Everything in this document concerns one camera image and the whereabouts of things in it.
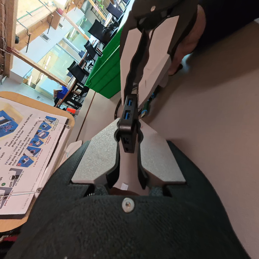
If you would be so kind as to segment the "green plastic bin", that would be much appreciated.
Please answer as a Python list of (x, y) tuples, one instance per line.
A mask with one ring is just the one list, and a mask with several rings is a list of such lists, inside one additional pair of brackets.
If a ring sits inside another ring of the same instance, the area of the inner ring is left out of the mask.
[(110, 99), (121, 90), (120, 84), (120, 36), (121, 27), (98, 57), (87, 78), (85, 87)]

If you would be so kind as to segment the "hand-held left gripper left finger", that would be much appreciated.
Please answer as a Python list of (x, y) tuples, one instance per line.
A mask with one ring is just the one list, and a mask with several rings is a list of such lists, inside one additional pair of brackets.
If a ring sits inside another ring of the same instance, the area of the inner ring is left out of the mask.
[(112, 188), (118, 181), (120, 151), (116, 136), (119, 121), (117, 118), (90, 140), (71, 179), (73, 183)]

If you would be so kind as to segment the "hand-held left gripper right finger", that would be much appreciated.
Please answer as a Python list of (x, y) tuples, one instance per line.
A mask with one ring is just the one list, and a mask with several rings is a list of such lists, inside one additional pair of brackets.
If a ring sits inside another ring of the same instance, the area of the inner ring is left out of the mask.
[(138, 180), (142, 189), (185, 184), (166, 139), (141, 119), (138, 126)]

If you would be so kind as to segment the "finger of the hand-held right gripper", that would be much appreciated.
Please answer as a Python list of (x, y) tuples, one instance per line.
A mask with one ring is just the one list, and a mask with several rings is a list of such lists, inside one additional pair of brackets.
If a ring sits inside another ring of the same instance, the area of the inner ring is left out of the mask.
[(122, 103), (137, 87), (137, 106), (143, 106), (150, 96), (149, 64), (150, 31), (138, 28), (126, 31), (120, 37), (120, 84)]
[(171, 58), (168, 48), (172, 40), (179, 16), (167, 18), (149, 33), (149, 59), (144, 67), (138, 86), (138, 107), (144, 105), (167, 72)]

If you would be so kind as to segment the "black office chair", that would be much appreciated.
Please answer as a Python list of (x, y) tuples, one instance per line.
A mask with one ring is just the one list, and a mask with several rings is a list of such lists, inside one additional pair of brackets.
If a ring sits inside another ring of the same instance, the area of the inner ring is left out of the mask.
[(94, 48), (92, 43), (88, 40), (87, 43), (84, 45), (87, 55), (86, 55), (86, 60), (88, 61), (96, 61), (98, 57), (102, 56), (102, 51), (99, 48)]
[(68, 67), (68, 71), (75, 77), (77, 82), (84, 86), (88, 77), (89, 77), (89, 72), (86, 71), (85, 69), (81, 68), (76, 61), (73, 61), (73, 63)]
[(110, 27), (105, 27), (99, 20), (95, 19), (88, 32), (101, 43), (107, 45), (111, 40), (113, 30)]

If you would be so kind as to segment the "white tablet stand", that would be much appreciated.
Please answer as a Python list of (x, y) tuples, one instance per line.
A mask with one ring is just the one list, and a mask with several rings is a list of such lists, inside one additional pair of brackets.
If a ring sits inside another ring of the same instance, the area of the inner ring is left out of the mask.
[(65, 162), (69, 157), (71, 157), (82, 146), (82, 144), (83, 142), (81, 140), (70, 143), (64, 150), (62, 163)]

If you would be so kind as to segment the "person's right forearm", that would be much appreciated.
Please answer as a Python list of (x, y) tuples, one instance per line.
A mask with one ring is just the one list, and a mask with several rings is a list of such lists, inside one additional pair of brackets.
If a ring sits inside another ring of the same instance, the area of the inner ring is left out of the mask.
[(196, 50), (228, 37), (259, 17), (258, 0), (203, 0), (199, 5), (206, 25)]

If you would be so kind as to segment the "person's right hand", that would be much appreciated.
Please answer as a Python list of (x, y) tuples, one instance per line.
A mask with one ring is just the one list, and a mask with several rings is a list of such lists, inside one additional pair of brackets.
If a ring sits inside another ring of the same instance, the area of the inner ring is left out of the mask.
[(196, 48), (202, 34), (204, 33), (205, 26), (206, 16), (204, 9), (201, 5), (197, 5), (196, 22), (189, 34), (179, 43), (168, 69), (169, 76), (172, 76), (177, 72), (183, 58), (193, 52)]

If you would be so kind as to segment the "printed instruction sheet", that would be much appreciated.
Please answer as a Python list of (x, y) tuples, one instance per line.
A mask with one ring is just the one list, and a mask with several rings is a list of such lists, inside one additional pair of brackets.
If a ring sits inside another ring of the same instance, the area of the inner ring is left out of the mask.
[(1, 97), (0, 216), (22, 219), (61, 138), (69, 118)]

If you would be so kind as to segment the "instruction sheet on stand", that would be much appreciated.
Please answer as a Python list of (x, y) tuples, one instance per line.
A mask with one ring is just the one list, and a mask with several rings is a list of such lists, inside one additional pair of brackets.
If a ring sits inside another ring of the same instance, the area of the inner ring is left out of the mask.
[[(53, 173), (57, 170), (57, 168), (63, 162), (62, 159), (65, 154), (65, 149), (67, 147), (68, 139), (69, 139), (69, 137), (72, 133), (73, 127), (75, 125), (75, 120), (72, 117), (72, 115), (70, 115), (70, 114), (66, 115), (66, 112), (61, 109), (55, 108), (53, 106), (47, 105), (45, 103), (31, 99), (29, 97), (26, 97), (24, 95), (21, 95), (21, 94), (15, 93), (15, 92), (1, 91), (0, 96), (2, 98), (12, 100), (12, 101), (20, 103), (22, 105), (25, 105), (25, 106), (28, 106), (31, 108), (35, 108), (35, 109), (38, 109), (38, 110), (41, 110), (43, 112), (47, 112), (50, 114), (64, 116), (69, 119), (67, 125), (69, 125), (70, 128), (65, 129), (65, 132), (66, 132), (65, 135), (61, 136), (60, 141), (57, 144), (56, 150), (53, 154), (53, 157), (50, 160), (50, 163), (46, 169), (46, 173), (44, 174), (44, 176), (42, 177), (42, 179), (40, 181), (39, 186), (44, 187), (43, 184), (46, 184), (46, 182), (48, 181), (50, 176), (53, 175)], [(38, 197), (38, 195), (36, 195), (36, 197), (35, 196), (33, 197), (26, 214), (24, 215), (24, 217), (22, 219), (1, 219), (0, 220), (0, 231), (1, 232), (11, 231), (11, 230), (23, 225), (28, 220), (29, 214), (31, 212), (31, 209), (32, 209), (37, 197)]]

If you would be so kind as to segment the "black usb hub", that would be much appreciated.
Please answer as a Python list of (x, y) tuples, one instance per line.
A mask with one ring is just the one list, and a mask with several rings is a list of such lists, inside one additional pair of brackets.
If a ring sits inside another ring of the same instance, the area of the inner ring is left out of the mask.
[(138, 134), (138, 96), (129, 94), (126, 97), (124, 110), (118, 126), (118, 133), (126, 153), (134, 153)]

